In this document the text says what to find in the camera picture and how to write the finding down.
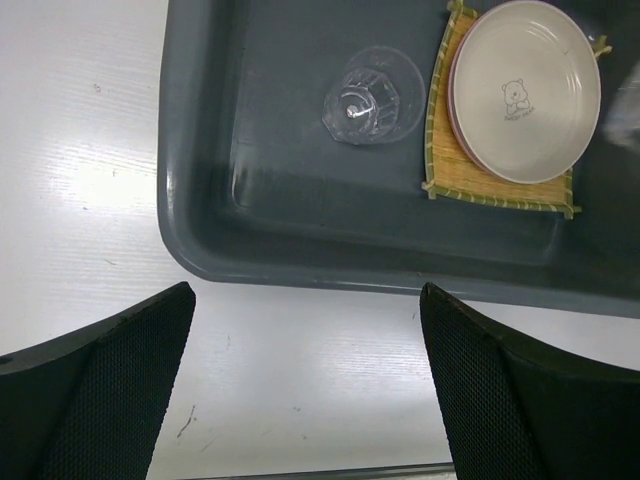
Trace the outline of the pink plate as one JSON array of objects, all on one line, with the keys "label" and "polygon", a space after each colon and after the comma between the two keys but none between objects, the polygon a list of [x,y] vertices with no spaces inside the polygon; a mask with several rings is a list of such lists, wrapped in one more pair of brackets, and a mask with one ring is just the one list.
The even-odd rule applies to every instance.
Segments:
[{"label": "pink plate", "polygon": [[479,158],[474,150],[469,146],[464,132],[460,126],[457,110],[456,110],[456,100],[455,100],[455,75],[457,72],[457,65],[459,61],[459,57],[464,50],[464,45],[467,39],[470,36],[475,35],[475,30],[480,29],[482,33],[487,30],[485,26],[485,16],[480,17],[477,21],[475,21],[469,29],[463,34],[460,39],[458,46],[456,47],[455,53],[452,57],[450,69],[449,69],[449,78],[447,84],[447,107],[448,107],[448,118],[451,125],[451,130],[460,146],[460,148],[464,151],[466,156],[480,169],[486,171],[488,174],[496,176],[496,170],[486,162],[483,162],[481,158]]}]

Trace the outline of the woven bamboo mat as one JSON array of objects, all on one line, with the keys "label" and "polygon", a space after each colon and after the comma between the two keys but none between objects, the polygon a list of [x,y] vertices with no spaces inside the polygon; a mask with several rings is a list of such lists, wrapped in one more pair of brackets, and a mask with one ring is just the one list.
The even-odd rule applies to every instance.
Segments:
[{"label": "woven bamboo mat", "polygon": [[[461,37],[487,11],[478,12],[461,1],[450,2],[448,11],[426,108],[423,189],[431,198],[442,196],[497,208],[556,212],[572,218],[578,212],[573,199],[572,175],[580,159],[555,179],[518,184],[478,168],[460,148],[448,118],[449,69]],[[600,56],[609,52],[609,46],[605,41],[590,45],[598,65]]]}]

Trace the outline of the cream plate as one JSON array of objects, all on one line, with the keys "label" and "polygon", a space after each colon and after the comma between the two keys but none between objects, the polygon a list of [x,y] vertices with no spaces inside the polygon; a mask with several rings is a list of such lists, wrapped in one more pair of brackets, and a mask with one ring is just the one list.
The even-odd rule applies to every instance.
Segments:
[{"label": "cream plate", "polygon": [[466,140],[502,179],[555,179],[595,132],[601,82],[592,47],[567,14],[544,1],[510,1],[483,16],[487,30],[467,39],[455,75]]}]

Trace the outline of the clear plastic cup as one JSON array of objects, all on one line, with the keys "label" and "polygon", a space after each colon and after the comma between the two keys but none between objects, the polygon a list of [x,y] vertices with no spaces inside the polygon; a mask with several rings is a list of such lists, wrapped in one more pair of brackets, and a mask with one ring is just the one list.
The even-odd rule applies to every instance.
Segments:
[{"label": "clear plastic cup", "polygon": [[372,46],[347,62],[325,96],[322,121],[338,142],[394,143],[417,128],[426,103],[424,79],[410,57]]}]

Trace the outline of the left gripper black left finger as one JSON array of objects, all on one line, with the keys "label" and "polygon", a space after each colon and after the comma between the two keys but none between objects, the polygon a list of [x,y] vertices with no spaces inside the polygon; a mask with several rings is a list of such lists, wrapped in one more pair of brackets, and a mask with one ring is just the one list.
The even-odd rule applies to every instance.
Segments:
[{"label": "left gripper black left finger", "polygon": [[194,310],[181,282],[2,356],[2,478],[145,478]]}]

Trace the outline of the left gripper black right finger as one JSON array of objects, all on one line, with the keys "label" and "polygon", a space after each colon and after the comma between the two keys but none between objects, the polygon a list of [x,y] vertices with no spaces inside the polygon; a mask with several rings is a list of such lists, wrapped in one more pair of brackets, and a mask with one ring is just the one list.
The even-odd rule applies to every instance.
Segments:
[{"label": "left gripper black right finger", "polygon": [[458,478],[638,478],[638,371],[551,346],[432,283],[420,316]]}]

